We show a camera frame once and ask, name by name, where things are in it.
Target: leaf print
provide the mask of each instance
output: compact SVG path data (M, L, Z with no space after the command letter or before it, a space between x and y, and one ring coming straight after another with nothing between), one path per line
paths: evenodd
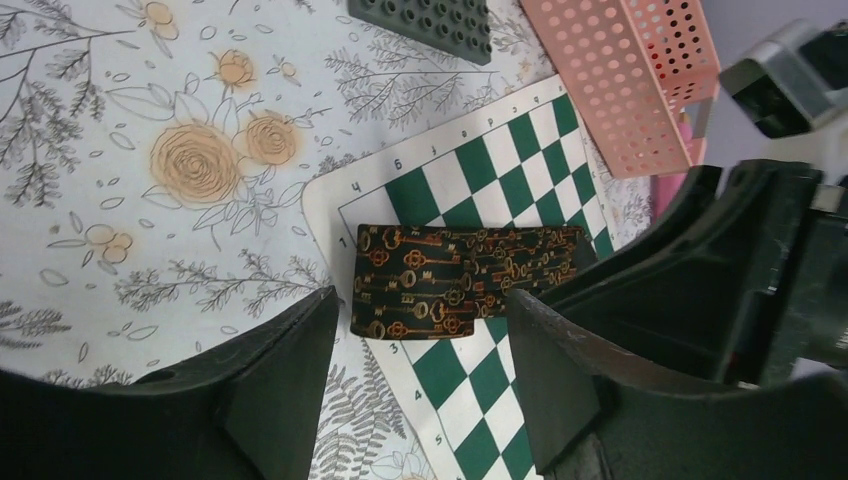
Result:
M232 97L224 100L215 110L212 125L224 132L225 135L234 137L241 130L237 112L238 108Z
M185 88L184 92L193 95L197 92L198 87L200 87L200 78L193 72L189 72L186 75Z
M262 223L269 226L274 227L277 225L277 212L271 209L262 210L262 215L260 216Z
M123 13L124 15L126 15L130 18L134 18L136 20L144 20L146 18L146 16L144 15L144 12L142 12L140 10L133 10L132 8L125 7L123 5L115 5L115 8L120 10L121 13Z
M165 207L171 210L179 210L183 205L171 195L171 192L162 185L154 185L141 195L141 198L148 202L153 202L160 207Z
M52 268L45 268L38 272L38 276L45 285L50 287L62 287L69 283L67 277Z
M183 125L205 124L209 121L209 111L194 95L177 92L174 99L174 118Z
M82 268L85 268L85 266L88 265L89 262L91 262L92 258L94 258L94 250L89 250L88 252L86 252L85 257L83 257L82 259Z
M253 207L243 208L238 215L236 215L236 220L233 222L233 229L230 231L231 235L235 235L236 233L241 233L247 227L253 225L253 222L256 221L256 209Z
M127 138L127 136L123 133L112 132L109 134L109 140L112 140L112 143L122 150L135 150L135 145L133 145L132 140Z
M97 266L100 267L101 270L108 273L109 275L117 275L118 271L115 269L115 266L106 260L98 260Z
M127 340L131 340L133 342L146 340L156 333L156 330L159 330L158 325L150 325L148 327L139 328L138 330L133 330L127 334Z
M59 240L47 245L47 248L77 248L88 245L88 242L81 239Z
M85 357L88 356L88 342L83 342L82 346L80 346L79 354L77 355L77 363L82 363L85 360Z
M165 39L160 37L155 30L151 30L150 35L153 37L153 43L159 47L159 51L166 57L173 59L174 54L171 53L171 49L168 47L168 44L165 43Z
M118 208L121 204L124 203L124 197L112 197L107 198L100 202L101 210L112 210L113 208Z
M82 233L82 220L80 220L79 215L74 212L71 212L68 214L68 216L71 218L71 227L74 229L74 231L77 233Z
M107 91L106 96L129 113L147 120L166 121L174 117L174 109L163 106L149 87L118 88Z
M304 187L306 187L306 182L297 182L289 186L283 191L283 194L280 195L280 201L278 205L280 207L286 208L299 202L300 197L303 195Z
M197 223L194 224L192 230L200 230L201 228L212 227L215 226L225 220L225 214L227 210L227 204L224 205L216 205L200 216L197 220Z

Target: chessboard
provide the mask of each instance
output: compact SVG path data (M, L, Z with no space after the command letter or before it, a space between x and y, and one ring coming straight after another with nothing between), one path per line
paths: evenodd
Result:
M617 246L591 140L559 77L310 182L307 223L348 311L359 224L580 225ZM454 340L374 341L375 357L436 477L537 478L506 321Z

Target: pink basket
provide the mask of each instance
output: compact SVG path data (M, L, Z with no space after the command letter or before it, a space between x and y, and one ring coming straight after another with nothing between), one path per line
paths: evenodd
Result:
M521 3L613 176L701 163L720 67L697 0ZM696 103L686 145L675 119Z

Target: table surface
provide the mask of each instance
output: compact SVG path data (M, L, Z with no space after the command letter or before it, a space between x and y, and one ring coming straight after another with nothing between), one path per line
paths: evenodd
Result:
M130 383L267 321L328 282L306 182L553 74L515 1L489 0L486 66L345 3L0 1L0 367ZM648 180L601 177L628 241ZM346 331L329 374L385 391ZM341 478L433 478L391 410Z

